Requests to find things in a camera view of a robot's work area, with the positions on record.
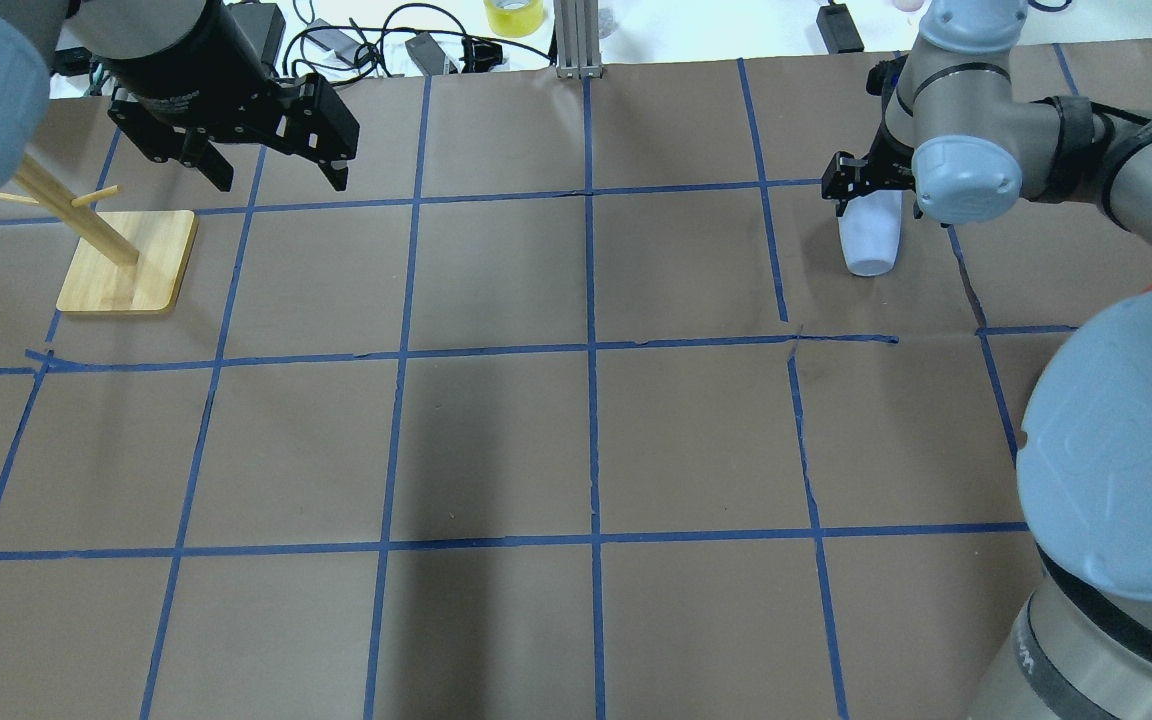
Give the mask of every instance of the black strap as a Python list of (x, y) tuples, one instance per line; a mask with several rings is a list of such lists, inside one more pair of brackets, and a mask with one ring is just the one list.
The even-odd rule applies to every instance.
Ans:
[(1043, 192), (1033, 202), (1064, 202), (1091, 173), (1098, 156), (1092, 101), (1077, 94), (1052, 96), (1038, 103), (1051, 105), (1060, 116), (1056, 156), (1047, 172)]
[(1029, 683), (1038, 700), (1052, 711), (1052, 715), (1061, 720), (1119, 720), (1100, 705), (1096, 705), (1069, 679), (1061, 674), (1043, 652), (1034, 637), (1034, 627), (1029, 623), (1029, 609), (1033, 598), (1025, 602), (1025, 608), (1011, 624), (1011, 654), (1015, 655), (1020, 675)]
[(932, 73), (931, 76), (929, 76), (926, 79), (919, 83), (918, 90), (914, 91), (914, 99), (910, 100), (910, 103), (914, 103), (915, 105), (918, 104), (918, 96), (923, 94), (923, 91), (927, 90), (927, 88), (931, 86), (933, 82), (937, 82), (942, 77), (952, 76), (955, 73), (968, 73), (968, 70), (980, 70), (980, 73), (1000, 74), (1000, 76), (1007, 78), (1007, 82), (1011, 82), (1011, 74), (1008, 73), (1001, 65), (993, 65), (993, 63), (950, 65), (950, 67), (948, 68), (942, 68), (940, 70)]
[(1126, 650), (1152, 664), (1151, 629), (1138, 623), (1114, 602), (1108, 601), (1108, 598), (1092, 585), (1066, 573), (1060, 564), (1047, 556), (1046, 552), (1039, 550), (1038, 553), (1043, 558), (1043, 566), (1046, 566), (1047, 574), (1056, 582), (1061, 592), (1064, 592), (1064, 597), (1068, 597), (1070, 602), (1074, 602), (1074, 606), (1087, 616), (1087, 620), (1091, 620), (1097, 628), (1101, 629), (1101, 632), (1108, 635)]

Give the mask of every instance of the table surface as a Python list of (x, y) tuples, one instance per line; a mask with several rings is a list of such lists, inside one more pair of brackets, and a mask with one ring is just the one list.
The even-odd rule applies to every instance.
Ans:
[[(0, 204), (0, 717), (962, 717), (1039, 578), (1028, 393), (1152, 250), (1021, 204), (847, 274), (882, 56), (367, 81), (341, 194), (52, 104), (52, 172), (200, 230), (172, 314), (69, 318), (77, 238)], [(1152, 41), (1013, 60), (1152, 106)]]

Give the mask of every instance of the power adapter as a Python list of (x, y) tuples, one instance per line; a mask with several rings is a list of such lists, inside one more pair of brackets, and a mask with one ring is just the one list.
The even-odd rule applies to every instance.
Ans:
[(851, 10), (847, 10), (846, 5), (833, 3), (831, 0), (831, 3), (818, 10), (817, 26), (820, 28), (820, 37), (829, 54), (864, 53), (865, 44), (861, 40), (861, 32), (856, 31)]

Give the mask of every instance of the white floor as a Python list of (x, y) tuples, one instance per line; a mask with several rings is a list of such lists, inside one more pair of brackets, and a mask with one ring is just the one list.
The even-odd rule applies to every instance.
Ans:
[[(553, 28), (553, 0), (547, 6), (545, 22), (538, 31), (520, 38), (526, 45), (548, 50)], [(1046, 0), (1058, 3), (1058, 0)], [(276, 0), (287, 17), (287, 37), (303, 28), (293, 8), (293, 0)], [(303, 15), (316, 9), (319, 17), (347, 24), (350, 17), (361, 26), (379, 26), (397, 8), (394, 0), (296, 0)], [(435, 0), (435, 5), (457, 15), (472, 33), (492, 35), (486, 22), (483, 0)], [(725, 60), (733, 58), (767, 58), (778, 55), (824, 54), (814, 15), (823, 0), (735, 0), (729, 3), (702, 3), (700, 0), (601, 0), (604, 28), (602, 61), (605, 63), (680, 63), (689, 60)], [(903, 13), (892, 0), (849, 0), (852, 18), (867, 50), (909, 50), (918, 33), (922, 10)], [(429, 9), (407, 9), (394, 18), (394, 26), (453, 29), (450, 20)], [(1030, 12), (1021, 41), (1028, 45), (1044, 41), (1126, 40), (1152, 37), (1152, 0), (1074, 0), (1061, 13)], [(395, 74), (419, 74), (403, 50), (407, 36), (393, 36), (387, 41), (387, 58)], [(460, 56), (456, 38), (445, 37), (448, 54)], [(310, 60), (326, 55), (311, 47)], [(524, 50), (507, 50), (505, 69), (535, 69), (545, 61)], [(86, 82), (56, 79), (52, 96), (81, 94)]]

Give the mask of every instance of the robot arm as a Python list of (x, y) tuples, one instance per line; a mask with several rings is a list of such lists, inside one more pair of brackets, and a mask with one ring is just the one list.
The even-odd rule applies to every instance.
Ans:
[(41, 122), (44, 59), (67, 20), (118, 79), (109, 118), (147, 159), (180, 160), (229, 190), (233, 168), (212, 143), (260, 142), (319, 164), (344, 190), (357, 120), (317, 74), (270, 77), (221, 0), (0, 0), (0, 185)]
[(919, 211), (943, 223), (996, 218), (1020, 197), (1096, 202), (1152, 245), (1152, 113), (1075, 96), (1014, 101), (1007, 55), (1026, 8), (933, 1), (909, 55), (870, 73), (882, 122), (869, 154), (838, 152), (824, 173), (838, 213), (888, 188), (915, 190)]

